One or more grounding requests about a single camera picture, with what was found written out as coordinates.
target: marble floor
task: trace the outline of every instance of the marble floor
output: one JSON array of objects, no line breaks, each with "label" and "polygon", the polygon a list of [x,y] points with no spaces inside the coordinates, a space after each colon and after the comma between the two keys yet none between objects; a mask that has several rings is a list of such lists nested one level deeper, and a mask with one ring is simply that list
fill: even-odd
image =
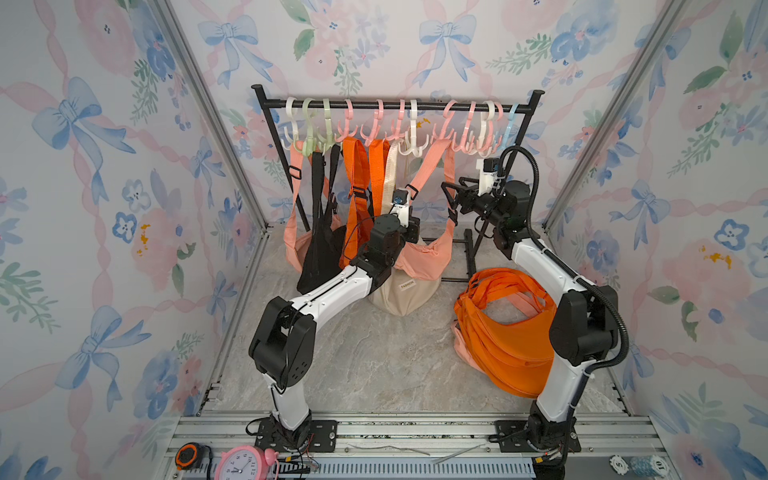
[{"label": "marble floor", "polygon": [[[463,230],[456,230],[456,235]],[[431,237],[422,228],[424,237]],[[478,270],[509,266],[485,240]],[[445,276],[466,276],[464,246],[455,244]],[[283,231],[276,227],[258,266],[257,279],[224,367],[218,398],[206,409],[268,410],[272,402],[263,377],[247,349],[266,303],[275,296],[297,296],[299,274],[285,260]],[[305,392],[312,410],[337,412],[527,412],[530,399],[510,395],[464,363],[453,349],[449,329],[453,304],[465,283],[443,282],[435,295],[408,316],[385,313],[367,299],[331,319],[316,337]],[[495,302],[492,318],[521,315],[506,302]],[[620,412],[607,370],[596,372],[577,411]]]}]

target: black bag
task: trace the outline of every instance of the black bag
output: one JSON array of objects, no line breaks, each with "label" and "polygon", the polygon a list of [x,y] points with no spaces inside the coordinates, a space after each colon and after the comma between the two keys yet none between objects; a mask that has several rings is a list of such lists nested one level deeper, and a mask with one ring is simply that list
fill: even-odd
[{"label": "black bag", "polygon": [[307,248],[301,277],[296,289],[308,293],[323,285],[341,272],[341,258],[346,225],[331,230],[333,215],[336,213],[336,197],[333,195],[333,181],[339,167],[341,147],[331,148],[330,175],[328,176],[328,201],[323,209],[323,184],[325,183],[325,157],[316,151],[312,154],[312,239]]}]

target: mounting plate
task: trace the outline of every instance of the mounting plate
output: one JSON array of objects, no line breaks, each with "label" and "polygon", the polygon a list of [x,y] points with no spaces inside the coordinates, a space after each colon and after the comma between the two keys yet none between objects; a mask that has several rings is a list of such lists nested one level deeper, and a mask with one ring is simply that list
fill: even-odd
[{"label": "mounting plate", "polygon": [[[336,450],[336,430],[339,423],[336,420],[312,420],[310,422],[309,451],[313,453],[333,453]],[[272,422],[259,422],[254,446],[277,452],[289,452],[295,445],[287,445],[283,436],[275,429]]]},{"label": "mounting plate", "polygon": [[[528,420],[496,420],[493,424],[496,427],[496,433],[499,436],[509,435],[513,432],[520,432],[525,429],[525,424]],[[571,441],[568,443],[568,450],[570,452],[579,453],[581,451],[581,443],[576,436],[576,430],[571,430]],[[529,444],[523,439],[506,439],[498,444],[502,453],[516,453],[516,452],[536,452]]]}]

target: floral wallpaper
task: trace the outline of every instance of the floral wallpaper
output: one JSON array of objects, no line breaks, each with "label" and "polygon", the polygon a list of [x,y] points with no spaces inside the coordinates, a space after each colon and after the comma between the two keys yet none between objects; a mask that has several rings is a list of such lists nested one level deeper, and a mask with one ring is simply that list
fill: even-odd
[{"label": "floral wallpaper", "polygon": [[552,225],[618,290],[617,376],[689,480],[768,478],[766,17],[765,0],[690,2]]},{"label": "floral wallpaper", "polygon": [[[274,98],[478,103],[488,99],[527,103],[530,92],[542,88],[547,93],[523,145],[540,159],[542,182],[534,214],[543,220],[637,54],[635,35],[644,25],[650,29],[664,4],[661,0],[170,3],[260,206],[268,220],[277,222],[290,215],[292,198],[276,152],[282,146],[274,144],[267,130],[252,84],[263,84]],[[296,105],[294,117],[304,135],[307,118],[300,107]],[[583,111],[592,112],[589,122]],[[325,134],[323,112],[308,113],[316,131]],[[333,125],[344,120],[344,113],[333,112]],[[373,113],[356,111],[350,130],[360,127],[357,135],[367,135]],[[398,113],[386,111],[379,136],[393,133]],[[289,114],[285,109],[273,111],[284,144]],[[406,112],[403,127],[408,120]],[[438,133],[444,121],[441,111],[420,111],[419,144],[426,135]],[[460,135],[466,121],[467,114],[455,115],[448,132],[458,130]],[[507,115],[497,120],[495,132],[505,130],[508,122]],[[511,138],[521,116],[513,122]],[[479,128],[478,115],[472,128]],[[580,132],[578,138],[574,132]],[[616,152],[633,154],[628,146]],[[528,165],[518,163],[513,177],[531,181]],[[420,159],[401,158],[398,182],[407,184],[420,164]],[[466,154],[457,155],[456,167],[464,176],[477,171],[475,159]],[[345,175],[339,175],[336,189],[349,191]],[[310,213],[309,182],[301,190]],[[422,221],[445,221],[445,197],[437,180],[427,184],[415,208]]]},{"label": "floral wallpaper", "polygon": [[0,41],[0,479],[149,478],[256,218],[143,2],[9,2]]}]

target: tape measure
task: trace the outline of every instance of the tape measure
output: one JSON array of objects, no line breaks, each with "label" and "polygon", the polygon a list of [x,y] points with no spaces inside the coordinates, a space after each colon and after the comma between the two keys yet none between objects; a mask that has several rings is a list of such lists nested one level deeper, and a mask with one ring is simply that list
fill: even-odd
[{"label": "tape measure", "polygon": [[194,470],[203,464],[203,450],[208,450],[208,471],[205,478],[210,480],[210,467],[214,463],[214,451],[208,445],[190,442],[176,452],[176,468],[179,470]]}]

